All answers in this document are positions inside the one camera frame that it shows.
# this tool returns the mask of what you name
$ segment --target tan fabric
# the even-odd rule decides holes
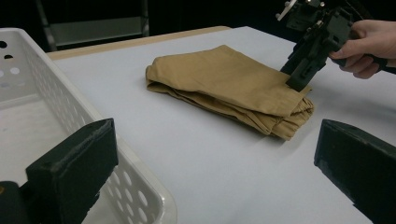
[[[288,78],[227,46],[159,57],[146,70],[149,91],[168,93],[286,140],[314,110],[305,98],[309,87],[294,91],[285,84]]]

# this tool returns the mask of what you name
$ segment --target white table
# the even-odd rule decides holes
[[[178,223],[372,223],[313,163],[323,119],[396,145],[396,76],[354,78],[330,61],[313,78],[311,119],[287,142],[146,90],[154,58],[219,45],[280,69],[294,43],[241,27],[55,63],[172,193]]]

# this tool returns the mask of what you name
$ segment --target laundry basket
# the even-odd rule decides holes
[[[28,34],[0,29],[0,180],[21,186],[30,163],[99,119]],[[177,223],[172,195],[119,136],[117,143],[119,165],[84,223]]]

